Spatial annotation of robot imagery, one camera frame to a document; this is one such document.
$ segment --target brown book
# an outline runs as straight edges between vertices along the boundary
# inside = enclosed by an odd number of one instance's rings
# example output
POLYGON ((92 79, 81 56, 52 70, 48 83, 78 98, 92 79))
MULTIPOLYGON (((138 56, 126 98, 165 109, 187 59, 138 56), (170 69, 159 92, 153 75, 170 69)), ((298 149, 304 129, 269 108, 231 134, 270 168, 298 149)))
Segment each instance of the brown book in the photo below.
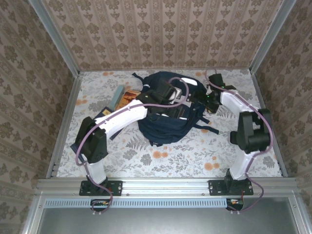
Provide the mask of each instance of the brown book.
POLYGON ((116 107, 116 110, 119 110, 120 108, 128 105, 133 99, 135 99, 141 92, 140 91, 134 91, 134 90, 127 90, 123 97, 121 98, 118 106, 116 107))

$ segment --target table surface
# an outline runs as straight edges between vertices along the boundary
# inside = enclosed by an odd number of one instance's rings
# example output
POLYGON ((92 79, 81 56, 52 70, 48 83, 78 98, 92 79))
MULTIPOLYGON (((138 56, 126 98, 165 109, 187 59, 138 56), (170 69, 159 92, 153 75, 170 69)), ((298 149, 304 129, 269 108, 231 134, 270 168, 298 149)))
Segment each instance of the table surface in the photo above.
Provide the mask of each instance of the table surface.
MULTIPOLYGON (((86 72, 72 116, 57 177, 85 176, 83 167, 75 164, 75 154, 70 145, 75 142, 82 120, 95 117, 108 106, 117 87, 141 90, 142 83, 131 74, 146 77, 159 70, 86 72)), ((194 77, 204 84, 204 70, 174 70, 172 72, 194 77)), ((258 98, 249 70, 218 70, 227 85, 234 85, 252 105, 259 107, 258 98)), ((210 126, 219 135, 193 128, 181 141, 151 146, 139 131, 137 123, 125 127, 113 140, 108 140, 109 155, 103 160, 108 177, 223 177, 233 164, 238 146, 229 142, 230 131, 237 130, 238 119, 227 108, 220 106, 216 114, 204 113, 210 126)), ((249 175, 253 177, 280 177, 274 151, 258 157, 249 175)))

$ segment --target patterned wallpaper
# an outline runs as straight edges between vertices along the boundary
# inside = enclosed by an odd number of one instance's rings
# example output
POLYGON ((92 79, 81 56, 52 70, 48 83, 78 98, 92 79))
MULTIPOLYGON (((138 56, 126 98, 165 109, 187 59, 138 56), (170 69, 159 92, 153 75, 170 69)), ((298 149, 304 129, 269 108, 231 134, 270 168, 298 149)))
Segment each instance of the patterned wallpaper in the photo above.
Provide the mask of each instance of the patterned wallpaper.
POLYGON ((81 70, 248 67, 282 0, 43 0, 81 70))
POLYGON ((256 73, 289 176, 312 214, 312 1, 297 0, 256 73))
POLYGON ((26 0, 0 1, 0 233, 18 233, 45 177, 73 78, 26 0))

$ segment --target purple cable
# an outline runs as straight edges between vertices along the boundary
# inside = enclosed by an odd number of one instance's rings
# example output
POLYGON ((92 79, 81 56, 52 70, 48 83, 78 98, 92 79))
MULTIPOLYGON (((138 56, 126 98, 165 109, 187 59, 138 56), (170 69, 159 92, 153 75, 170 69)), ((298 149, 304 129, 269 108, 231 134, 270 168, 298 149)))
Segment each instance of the purple cable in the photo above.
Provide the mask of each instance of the purple cable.
POLYGON ((272 129, 271 129, 269 123, 267 122, 267 120, 263 117, 263 115, 262 115, 260 112, 258 112, 258 110, 257 110, 256 108, 254 108, 253 106, 251 106, 243 97, 241 97, 239 94, 237 94, 237 93, 235 93, 235 92, 233 92, 233 91, 230 91, 230 90, 227 90, 227 89, 223 89, 223 88, 221 88, 221 87, 218 87, 218 86, 212 84, 212 83, 209 81, 209 79, 207 78, 207 71, 208 71, 208 70, 206 70, 206 72, 204 73, 204 76, 205 76, 205 79, 207 80, 207 82, 208 82, 212 87, 217 88, 217 89, 219 89, 219 90, 222 90, 223 92, 228 92, 228 93, 230 93, 230 94, 232 94, 232 95, 235 95, 239 100, 241 100, 244 104, 246 104, 250 109, 252 109, 252 110, 262 119, 262 121, 265 123, 265 125, 267 126, 267 128, 268 128, 268 130, 269 130, 269 135, 270 135, 270 145, 269 145, 269 147, 268 147, 265 151, 260 151, 259 153, 254 154, 254 156, 253 156, 252 159, 250 160, 250 162, 249 162, 249 164, 248 164, 248 166, 247 166, 247 168, 246 168, 246 171, 245 171, 246 178, 249 179, 252 183, 254 183, 255 185, 257 185, 257 186, 261 189, 261 194, 260 194, 259 198, 258 198, 250 207, 245 208, 245 209, 243 209, 243 210, 241 210, 241 211, 239 211, 239 212, 248 211, 248 210, 251 209, 254 205, 256 205, 256 204, 258 203, 258 201, 263 197, 263 195, 264 195, 264 189, 263 189, 263 187, 262 187, 260 184, 258 184, 258 183, 255 182, 253 179, 251 179, 251 178, 247 175, 247 172, 248 172, 248 170, 250 169, 250 166, 252 165, 252 163, 253 163, 255 157, 257 157, 257 156, 259 156, 259 155, 262 155, 262 154, 265 154, 266 152, 270 151, 271 148, 273 147, 273 131, 272 131, 272 129))
MULTIPOLYGON (((91 130, 90 130, 90 131, 84 136, 84 138, 82 139, 82 141, 81 141, 81 143, 80 143, 80 145, 79 145, 79 147, 78 147, 78 149, 77 149, 77 152, 76 152, 75 161, 76 161, 76 164, 77 164, 78 166, 82 166, 82 165, 84 166, 84 168, 85 168, 85 170, 86 170, 86 172, 87 172, 87 176, 89 177, 90 181, 91 181, 95 186, 97 186, 97 187, 99 187, 99 188, 101 188, 101 189, 104 189, 104 190, 105 190, 106 192, 108 192, 108 194, 110 195, 110 202, 109 202, 108 206, 103 210, 103 212, 107 211, 108 208, 111 206, 111 204, 112 204, 112 202, 113 202, 113 195, 112 195, 111 191, 109 191, 109 190, 108 190, 107 188, 105 188, 104 186, 101 186, 101 185, 97 184, 97 183, 91 178, 90 172, 89 172, 88 167, 87 167, 87 163, 88 163, 87 161, 84 161, 84 162, 82 162, 82 163, 79 163, 78 157, 79 157, 79 155, 80 155, 80 151, 81 151, 81 149, 82 149, 82 147, 83 147, 85 141, 87 140, 87 138, 89 137, 89 135, 91 135, 92 132, 93 132, 96 128, 98 128, 100 125, 105 124, 107 121, 111 120, 112 118, 116 117, 117 115, 120 115, 121 113, 124 113, 124 112, 126 112, 126 111, 130 111, 130 110, 133 109, 133 108, 140 107, 140 106, 154 106, 154 107, 173 108, 173 107, 177 107, 177 106, 183 104, 183 103, 187 100, 187 98, 188 98, 188 96, 189 96, 189 86, 186 84, 186 82, 185 82, 184 80, 182 80, 182 79, 179 78, 179 77, 173 77, 173 78, 171 78, 171 79, 168 81, 168 83, 171 83, 174 79, 178 79, 178 80, 182 81, 182 83, 185 85, 186 93, 185 93, 185 97, 184 97, 183 101, 181 101, 181 102, 179 102, 179 103, 176 103, 176 104, 173 104, 173 105, 161 105, 161 104, 151 104, 151 103, 138 104, 138 105, 130 106, 129 108, 125 108, 125 109, 123 109, 123 110, 120 110, 119 112, 116 112, 116 113, 113 112, 113 114, 112 114, 111 116, 107 117, 107 119, 103 120, 102 122, 98 123, 98 124, 95 125, 93 128, 91 128, 91 130)), ((96 211, 94 210, 94 204, 92 204, 91 210, 92 210, 93 212, 96 212, 96 211)))

